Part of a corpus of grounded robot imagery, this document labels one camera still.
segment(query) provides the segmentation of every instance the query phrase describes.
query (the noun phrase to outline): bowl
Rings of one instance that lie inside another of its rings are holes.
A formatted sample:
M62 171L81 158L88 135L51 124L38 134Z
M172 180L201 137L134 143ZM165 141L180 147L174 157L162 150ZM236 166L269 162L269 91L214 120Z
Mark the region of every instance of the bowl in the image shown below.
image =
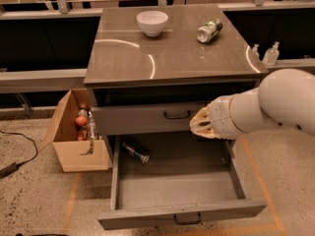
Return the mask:
M146 11L137 15L138 25L148 36L159 35L166 26L168 15L160 11Z

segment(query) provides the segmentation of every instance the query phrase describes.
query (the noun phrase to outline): cardboard box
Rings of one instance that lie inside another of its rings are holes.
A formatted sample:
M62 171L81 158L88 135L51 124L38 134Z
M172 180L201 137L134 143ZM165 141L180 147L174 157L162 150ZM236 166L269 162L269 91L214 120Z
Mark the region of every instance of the cardboard box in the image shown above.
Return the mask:
M93 153L86 155L91 142L76 141L75 119L82 108L91 109L88 91L84 88L70 90L59 101L41 148L52 142L65 172L106 170L110 160L104 140L94 141Z

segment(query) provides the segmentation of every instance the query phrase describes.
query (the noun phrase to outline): white robotic arm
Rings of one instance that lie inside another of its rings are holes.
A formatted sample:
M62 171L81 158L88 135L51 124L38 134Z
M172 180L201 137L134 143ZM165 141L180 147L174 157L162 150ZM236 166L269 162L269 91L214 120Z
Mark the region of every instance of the white robotic arm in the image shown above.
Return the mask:
M315 135L313 75L295 69L278 70L257 88L218 97L190 121L194 134L222 139L281 125Z

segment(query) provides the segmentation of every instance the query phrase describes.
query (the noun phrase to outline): shiny tabletop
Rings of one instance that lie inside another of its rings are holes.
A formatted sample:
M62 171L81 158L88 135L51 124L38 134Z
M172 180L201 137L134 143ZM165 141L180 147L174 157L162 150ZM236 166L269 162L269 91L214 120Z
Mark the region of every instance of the shiny tabletop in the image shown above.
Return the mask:
M168 14L163 32L146 36L137 15ZM219 18L223 28L209 43L197 40L197 28ZM85 85L137 87L195 84L261 78L268 71L217 5L178 5L104 9Z

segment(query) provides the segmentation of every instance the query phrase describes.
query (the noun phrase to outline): floor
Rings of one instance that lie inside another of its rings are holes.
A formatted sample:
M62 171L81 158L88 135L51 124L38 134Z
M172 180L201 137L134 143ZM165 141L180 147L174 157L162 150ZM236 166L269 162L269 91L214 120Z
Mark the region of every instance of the floor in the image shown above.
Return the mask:
M39 147L54 109L0 110L0 130L19 132ZM32 142L0 134L0 168L33 157ZM256 217L105 231L97 221L109 211L111 171L64 173L52 145L0 180L0 235L233 236L315 234L315 138L292 129L260 131L237 139L236 165L244 189L268 206Z

